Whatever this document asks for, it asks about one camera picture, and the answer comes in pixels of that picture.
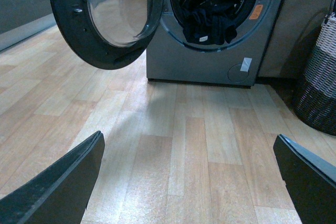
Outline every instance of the black clothes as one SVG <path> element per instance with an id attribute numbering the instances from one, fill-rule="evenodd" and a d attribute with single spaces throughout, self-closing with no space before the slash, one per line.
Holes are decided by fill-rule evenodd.
<path id="1" fill-rule="evenodd" d="M 201 45 L 223 45 L 237 37 L 236 24 L 228 18 L 234 11 L 234 1 L 200 4 L 193 11 L 183 9 L 183 34 L 189 43 Z"/>

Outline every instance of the wood plank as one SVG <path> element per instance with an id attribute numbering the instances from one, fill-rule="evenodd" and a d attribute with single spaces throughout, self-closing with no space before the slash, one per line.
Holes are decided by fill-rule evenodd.
<path id="1" fill-rule="evenodd" d="M 189 223 L 184 222 L 184 197 L 168 195 L 167 208 L 165 214 L 166 224 Z"/>
<path id="2" fill-rule="evenodd" d="M 295 210 L 258 206 L 255 209 L 259 224 L 302 224 Z"/>
<path id="3" fill-rule="evenodd" d="M 176 103 L 168 186 L 169 195 L 184 195 L 185 115 L 186 104 Z"/>
<path id="4" fill-rule="evenodd" d="M 145 61 L 143 61 L 122 109 L 145 112 L 150 103 L 153 90 L 154 83 L 148 82 Z"/>
<path id="5" fill-rule="evenodd" d="M 64 62 L 69 58 L 69 54 L 61 55 L 59 53 L 52 56 L 49 60 L 38 66 L 34 71 L 26 75 L 26 78 L 43 80 L 54 72 L 59 67 L 62 67 Z"/>
<path id="6" fill-rule="evenodd" d="M 164 223 L 171 148 L 171 137 L 142 135 L 118 223 Z"/>
<path id="7" fill-rule="evenodd" d="M 248 99 L 246 89 L 243 88 L 224 88 L 227 106 L 236 109 L 252 109 Z"/>
<path id="8" fill-rule="evenodd" d="M 111 134 L 106 136 L 104 133 L 106 148 L 84 220 L 118 222 L 137 154 L 143 118 L 144 114 L 140 112 L 121 111 Z"/>
<path id="9" fill-rule="evenodd" d="M 67 56 L 67 60 L 52 72 L 51 76 L 66 76 L 71 74 L 78 67 L 87 65 L 87 63 L 80 59 L 73 51 L 67 51 L 65 55 Z"/>
<path id="10" fill-rule="evenodd" d="M 0 94 L 0 115 L 24 97 L 33 87 L 40 83 L 39 80 L 20 80 L 12 87 Z"/>
<path id="11" fill-rule="evenodd" d="M 241 165 L 209 163 L 214 223 L 258 223 Z"/>
<path id="12" fill-rule="evenodd" d="M 257 114 L 262 130 L 265 133 L 284 134 L 291 137 L 288 127 L 265 86 L 256 84 L 246 92 Z"/>
<path id="13" fill-rule="evenodd" d="M 327 144 L 336 154 L 336 136 L 331 136 L 323 132 L 320 132 L 320 134 L 322 135 L 323 139 L 327 142 Z"/>
<path id="14" fill-rule="evenodd" d="M 25 78 L 28 73 L 42 65 L 54 55 L 55 53 L 51 52 L 40 52 L 37 56 L 31 58 L 31 60 L 27 61 L 24 65 L 20 65 L 8 73 L 2 75 L 0 78 L 0 87 L 12 86 L 20 79 Z"/>
<path id="15" fill-rule="evenodd" d="M 55 119 L 54 116 L 34 115 L 0 146 L 0 188 L 42 140 Z"/>
<path id="16" fill-rule="evenodd" d="M 177 85 L 176 102 L 187 103 L 187 85 L 185 84 Z"/>
<path id="17" fill-rule="evenodd" d="M 0 76 L 10 72 L 14 68 L 16 68 L 16 66 L 14 66 L 14 65 L 0 65 Z"/>
<path id="18" fill-rule="evenodd" d="M 146 112 L 143 134 L 173 136 L 177 85 L 156 82 Z"/>
<path id="19" fill-rule="evenodd" d="M 95 105 L 93 102 L 74 101 L 64 114 L 55 120 L 1 192 L 9 194 L 16 190 L 65 155 Z"/>
<path id="20" fill-rule="evenodd" d="M 230 114 L 253 204 L 294 209 L 256 113 L 230 109 Z"/>
<path id="21" fill-rule="evenodd" d="M 272 98 L 274 104 L 277 106 L 282 118 L 284 119 L 298 119 L 297 116 L 289 110 L 289 108 L 285 105 L 284 101 L 280 98 L 277 92 L 269 85 L 265 86 L 267 92 Z"/>
<path id="22" fill-rule="evenodd" d="M 98 102 L 114 77 L 115 71 L 97 69 L 88 83 L 79 91 L 75 99 Z"/>
<path id="23" fill-rule="evenodd" d="M 109 223 L 82 220 L 80 224 L 109 224 Z"/>
<path id="24" fill-rule="evenodd" d="M 335 152 L 317 130 L 307 126 L 300 120 L 286 119 L 285 121 L 295 137 L 294 141 L 336 166 Z"/>
<path id="25" fill-rule="evenodd" d="M 213 223 L 207 160 L 204 120 L 187 117 L 183 223 Z"/>
<path id="26" fill-rule="evenodd" d="M 203 118 L 202 87 L 196 85 L 187 85 L 187 116 L 194 118 Z"/>
<path id="27" fill-rule="evenodd" d="M 224 92 L 203 91 L 203 106 L 209 162 L 241 165 Z"/>
<path id="28" fill-rule="evenodd" d="M 6 65 L 22 66 L 27 64 L 29 61 L 34 60 L 39 57 L 43 57 L 44 50 L 50 45 L 54 44 L 55 40 L 42 39 L 35 45 L 26 47 L 24 51 L 12 54 L 11 57 L 6 57 L 1 63 Z"/>
<path id="29" fill-rule="evenodd" d="M 275 140 L 277 139 L 277 134 L 271 134 L 271 133 L 264 133 L 264 136 L 266 138 L 266 141 L 268 142 L 268 146 L 271 149 L 272 155 L 274 157 L 274 160 L 277 161 L 277 158 L 275 157 L 275 153 L 273 150 L 273 146 L 275 143 Z"/>
<path id="30" fill-rule="evenodd" d="M 224 90 L 224 87 L 223 86 L 216 86 L 216 85 L 213 85 L 213 86 L 202 86 L 202 91 L 217 91 L 217 92 L 223 92 Z"/>
<path id="31" fill-rule="evenodd" d="M 140 66 L 142 65 L 144 55 L 145 53 L 143 53 L 139 57 L 139 59 L 137 59 L 132 64 L 124 68 L 115 70 L 115 76 L 113 80 L 111 81 L 111 83 L 109 84 L 109 89 L 120 90 L 120 91 L 131 90 L 134 80 L 140 70 Z"/>
<path id="32" fill-rule="evenodd" d="M 7 88 L 0 88 L 0 94 L 3 93 Z"/>
<path id="33" fill-rule="evenodd" d="M 62 115 L 96 71 L 96 68 L 89 65 L 77 68 L 62 86 L 35 111 L 35 114 Z"/>
<path id="34" fill-rule="evenodd" d="M 16 43 L 15 45 L 9 48 L 6 48 L 5 50 L 0 52 L 0 55 L 2 53 L 7 55 L 19 55 L 22 52 L 26 51 L 27 49 L 34 47 L 36 50 L 36 47 L 43 46 L 44 40 L 45 40 L 45 32 L 42 31 Z"/>
<path id="35" fill-rule="evenodd" d="M 3 137 L 3 140 L 5 140 L 15 132 L 21 124 L 25 122 L 55 90 L 58 89 L 58 87 L 66 80 L 66 77 L 67 76 L 61 78 L 46 78 L 31 89 L 5 113 L 0 115 L 0 138 Z"/>
<path id="36" fill-rule="evenodd" d="M 127 92 L 124 91 L 106 90 L 93 112 L 86 120 L 81 131 L 76 136 L 69 150 L 76 147 L 96 131 L 101 131 L 104 134 L 106 141 L 118 118 L 126 96 Z"/>

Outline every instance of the laundry basket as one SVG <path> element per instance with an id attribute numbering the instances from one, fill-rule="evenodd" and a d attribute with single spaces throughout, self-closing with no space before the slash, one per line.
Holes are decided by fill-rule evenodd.
<path id="1" fill-rule="evenodd" d="M 302 78 L 293 96 L 295 114 L 312 128 L 336 135 L 336 16 L 322 24 Z"/>

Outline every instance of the open door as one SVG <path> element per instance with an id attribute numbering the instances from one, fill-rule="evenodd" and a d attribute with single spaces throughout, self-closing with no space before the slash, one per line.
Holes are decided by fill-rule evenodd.
<path id="1" fill-rule="evenodd" d="M 119 69 L 146 49 L 163 0 L 50 0 L 57 25 L 72 50 L 101 69 Z"/>

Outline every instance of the gray appliance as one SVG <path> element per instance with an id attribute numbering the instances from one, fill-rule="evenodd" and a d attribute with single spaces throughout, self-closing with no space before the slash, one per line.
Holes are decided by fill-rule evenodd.
<path id="1" fill-rule="evenodd" d="M 149 79 L 243 86 L 251 86 L 255 82 L 281 2 L 50 1 L 65 40 L 79 57 L 93 66 L 102 69 L 122 68 L 135 61 L 147 48 Z M 199 8 L 213 11 L 226 5 L 229 12 L 216 12 L 216 24 L 220 25 L 214 26 L 213 19 L 210 19 L 209 27 L 213 30 L 209 36 L 186 39 L 184 28 L 199 31 L 203 26 L 202 23 L 186 26 L 187 12 L 192 13 Z M 229 28 L 225 28 L 229 23 L 233 23 L 229 27 L 230 32 Z M 227 42 L 218 42 L 213 31 L 217 31 L 217 38 L 226 35 Z"/>
<path id="2" fill-rule="evenodd" d="M 147 48 L 147 77 L 253 85 L 281 0 L 242 0 L 235 18 L 244 19 L 238 35 L 223 45 L 187 42 L 176 10 L 182 4 L 174 2 L 164 0 L 160 25 Z"/>

